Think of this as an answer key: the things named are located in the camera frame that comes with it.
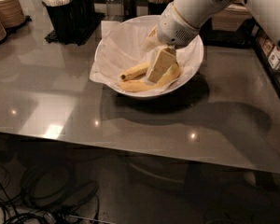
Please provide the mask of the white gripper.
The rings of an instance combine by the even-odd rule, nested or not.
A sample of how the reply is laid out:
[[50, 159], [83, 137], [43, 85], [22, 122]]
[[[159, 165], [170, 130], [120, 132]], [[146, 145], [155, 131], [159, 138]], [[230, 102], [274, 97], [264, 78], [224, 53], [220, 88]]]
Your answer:
[[176, 52], [172, 47], [162, 44], [186, 47], [199, 33], [189, 25], [170, 3], [160, 15], [157, 26], [148, 33], [142, 44], [142, 51], [154, 50], [149, 62], [146, 78], [157, 83], [169, 67], [176, 62]]

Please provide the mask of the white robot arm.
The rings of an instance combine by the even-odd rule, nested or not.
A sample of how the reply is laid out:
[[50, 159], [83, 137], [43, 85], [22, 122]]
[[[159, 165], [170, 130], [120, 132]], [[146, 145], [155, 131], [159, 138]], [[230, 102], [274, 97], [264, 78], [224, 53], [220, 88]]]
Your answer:
[[144, 48], [187, 46], [208, 19], [234, 2], [245, 7], [280, 50], [280, 0], [173, 0], [147, 35]]

